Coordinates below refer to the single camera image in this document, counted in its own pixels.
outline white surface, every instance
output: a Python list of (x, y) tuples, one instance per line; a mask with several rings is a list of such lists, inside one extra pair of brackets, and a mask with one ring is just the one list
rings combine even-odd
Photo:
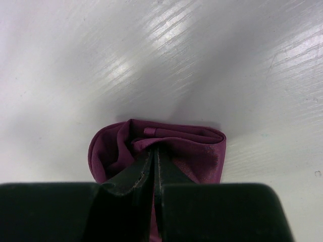
[(2, 0), (0, 22), (0, 182), (93, 180), (91, 138), (130, 117), (209, 125), (222, 181), (323, 240), (322, 2)]

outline cloth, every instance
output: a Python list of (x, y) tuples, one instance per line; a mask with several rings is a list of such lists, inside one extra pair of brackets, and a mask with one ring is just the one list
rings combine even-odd
[[(88, 162), (98, 183), (104, 183), (131, 165), (152, 144), (167, 145), (172, 162), (196, 183), (219, 183), (226, 151), (226, 136), (200, 126), (169, 125), (130, 119), (101, 129), (90, 143)], [(154, 211), (150, 241), (157, 236)]]

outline maroon cloth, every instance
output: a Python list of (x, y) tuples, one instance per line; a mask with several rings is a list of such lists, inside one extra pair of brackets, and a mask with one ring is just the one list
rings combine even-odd
[[(98, 183), (131, 165), (137, 154), (160, 142), (167, 145), (172, 161), (196, 183), (219, 183), (226, 151), (226, 136), (200, 126), (169, 125), (130, 119), (101, 129), (92, 139), (88, 162)], [(150, 241), (157, 238), (154, 211)]]

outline white table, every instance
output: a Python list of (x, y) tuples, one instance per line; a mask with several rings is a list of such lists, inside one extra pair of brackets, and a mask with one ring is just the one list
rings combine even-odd
[(91, 138), (131, 117), (212, 126), (222, 181), (322, 241), (321, 1), (3, 0), (0, 28), (0, 182), (92, 181)]

